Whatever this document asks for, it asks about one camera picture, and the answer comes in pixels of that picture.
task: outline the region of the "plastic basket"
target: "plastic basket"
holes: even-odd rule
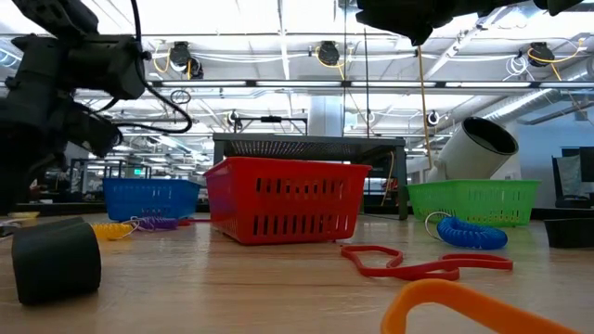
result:
[[[415,217],[447,212],[478,225],[528,225],[539,181],[455,180],[410,185]],[[435,215],[432,221],[440,219]]]
[[[246,245],[350,238],[370,169],[228,158],[204,175],[211,222]]]
[[[188,217],[196,211],[200,185],[186,180],[103,179],[108,215],[114,221],[130,217]]]

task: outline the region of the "orange tube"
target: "orange tube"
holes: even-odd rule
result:
[[[422,279],[406,285],[383,317],[381,333],[406,333],[408,312],[426,302],[447,306],[498,333],[577,333],[541,316],[443,279]]]

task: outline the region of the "white cylinder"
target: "white cylinder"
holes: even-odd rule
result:
[[[307,117],[309,135],[342,136],[342,97],[312,96]]]
[[[490,179],[517,152],[518,142],[504,128],[470,117],[433,162],[427,182]]]

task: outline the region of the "black table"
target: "black table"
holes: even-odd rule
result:
[[[213,134],[214,163],[224,157],[364,164],[394,153],[392,177],[398,180],[399,219],[408,218],[406,141],[403,138],[345,138],[302,135]]]

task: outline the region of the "black cylinder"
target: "black cylinder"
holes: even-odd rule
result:
[[[23,228],[12,241],[19,302],[37,304],[94,292],[101,256],[91,225],[82,218]]]

